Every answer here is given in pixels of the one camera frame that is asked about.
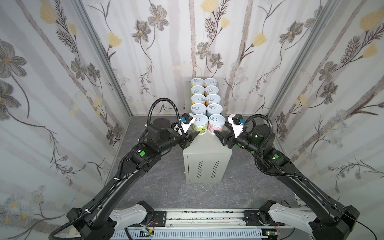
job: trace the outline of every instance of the table surface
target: table surface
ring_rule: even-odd
[[[185,109],[186,113],[190,112],[191,108],[191,83],[187,81],[185,83]],[[223,146],[216,135],[206,132],[203,135],[197,136],[191,145],[183,150],[184,154],[194,153],[229,153],[232,154],[232,149],[227,146]]]

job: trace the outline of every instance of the tree trunk print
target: tree trunk print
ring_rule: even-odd
[[[244,24],[243,24],[243,35],[239,46],[239,54],[237,57],[236,63],[239,65],[239,62],[243,55],[243,49],[246,44],[247,38],[248,38],[248,30],[249,30],[249,23],[251,21],[251,13],[252,13],[252,4],[253,0],[248,0],[247,8],[245,10],[245,17],[244,17]],[[229,86],[227,86],[227,90],[225,91],[225,97],[224,97],[224,110],[223,113],[226,114],[228,111],[228,104],[229,104],[229,95],[231,94],[231,86],[233,84],[233,80],[229,80]]]
[[[32,27],[36,30],[36,32],[40,35],[40,37],[43,39],[45,44],[48,46],[48,48],[52,51],[52,53],[57,57],[63,68],[66,70],[68,75],[72,78],[75,85],[81,90],[84,95],[86,94],[86,90],[81,85],[81,83],[76,79],[68,65],[65,63],[63,57],[60,55],[60,53],[57,51],[57,49],[52,45],[51,41],[48,39],[48,37],[45,35],[45,33],[42,31],[42,29],[37,25],[36,21],[33,19],[32,15],[29,13],[25,5],[21,0],[16,0],[16,3],[19,5],[19,7],[22,9],[25,17],[28,19],[29,23],[32,25]],[[93,107],[93,100],[90,97],[87,97],[90,105]],[[107,125],[108,128],[113,129],[112,125],[107,122],[104,116],[99,115],[101,120]]]
[[[196,27],[195,27],[195,0],[189,0],[189,23],[191,26],[191,59],[192,59],[192,78],[196,77]]]
[[[376,83],[375,86],[373,86],[368,92],[366,92],[359,101],[356,102],[355,105],[353,105],[351,108],[349,108],[345,112],[345,119],[350,118],[356,113],[360,113],[359,110],[361,109],[361,106],[366,104],[367,101],[371,100],[376,94],[381,92],[384,89],[384,76],[379,80],[378,83]],[[299,153],[302,154],[305,152],[305,149],[307,149],[313,142],[316,142],[323,134],[326,133],[327,128],[332,128],[333,123],[331,120],[329,120],[322,128],[317,129],[318,133],[312,135],[299,149]],[[295,161],[298,158],[298,156],[294,155],[291,158],[291,161]]]
[[[344,28],[341,30],[341,32],[339,33],[339,35],[337,36],[337,38],[335,39],[333,45],[331,46],[331,48],[329,49],[329,51],[327,52],[327,54],[325,55],[325,57],[323,58],[323,60],[320,62],[319,66],[316,68],[316,70],[314,71],[312,77],[310,78],[309,82],[307,85],[305,85],[304,89],[301,91],[301,93],[299,94],[299,96],[297,97],[297,99],[300,98],[300,95],[303,95],[306,91],[307,91],[307,86],[309,84],[312,84],[313,80],[316,78],[316,75],[319,73],[320,69],[323,67],[323,65],[325,64],[325,62],[328,60],[328,58],[331,56],[332,52],[334,51],[334,49],[336,48],[336,46],[339,44],[341,38],[343,37],[343,35],[345,34],[345,32],[347,31],[347,29],[349,28],[349,26],[351,25],[352,21],[354,20],[354,18],[356,17],[356,15],[359,13],[359,11],[361,10],[361,8],[363,7],[363,5],[365,4],[365,2],[367,2],[367,0],[362,0],[361,3],[358,5],[358,7],[353,11],[353,13],[351,14],[351,16],[349,17],[348,21],[346,22]],[[288,121],[288,118],[290,116],[290,114],[294,111],[294,108],[296,107],[296,104],[293,104],[292,107],[289,109],[287,115],[285,116],[285,120],[283,121],[283,124],[285,124],[287,121]]]

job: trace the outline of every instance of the can lid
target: can lid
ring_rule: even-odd
[[[213,86],[217,84],[217,80],[214,78],[207,78],[204,80],[204,84],[208,86],[211,86],[211,85]]]
[[[207,86],[205,88],[205,91],[208,93],[208,94],[217,94],[218,93],[218,87],[216,86]]]
[[[208,117],[204,114],[196,114],[196,120],[193,124],[196,126],[205,126],[208,123]]]
[[[191,111],[196,114],[203,114],[207,110],[207,106],[202,103],[196,103],[191,106]]]
[[[202,78],[192,78],[191,83],[193,85],[203,85],[204,80]]]
[[[205,91],[205,88],[203,86],[193,86],[191,88],[191,92],[194,94],[203,94]]]
[[[209,103],[219,103],[221,98],[217,94],[209,94],[206,98]]]
[[[205,102],[205,96],[203,94],[195,94],[191,97],[192,102],[203,103]]]
[[[212,103],[208,105],[207,111],[212,114],[220,114],[223,112],[223,107],[220,104]]]
[[[225,123],[225,117],[220,114],[212,114],[209,116],[209,123],[213,126],[222,126]]]

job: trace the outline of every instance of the gray floor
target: gray floor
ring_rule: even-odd
[[[115,175],[119,160],[137,144],[144,130],[146,117],[132,118],[123,139],[110,178]],[[182,149],[174,147],[142,179],[140,179],[116,208],[131,207],[144,200],[155,209],[160,208],[258,208],[266,200],[286,200],[297,207],[294,193],[274,177],[264,175],[255,166],[252,155],[233,147],[221,183],[185,182]]]

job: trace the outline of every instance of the vent slot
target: vent slot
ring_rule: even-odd
[[[197,178],[201,177],[202,170],[203,170],[203,161],[197,164]]]
[[[214,167],[212,168],[211,178],[214,178],[216,176],[216,171],[217,171],[217,168],[218,168],[218,163],[219,163],[219,161],[214,163]]]
[[[263,236],[261,229],[158,229],[152,238],[140,237],[140,230],[128,230],[133,239],[258,239],[268,238]],[[126,240],[124,230],[115,232],[111,240]]]

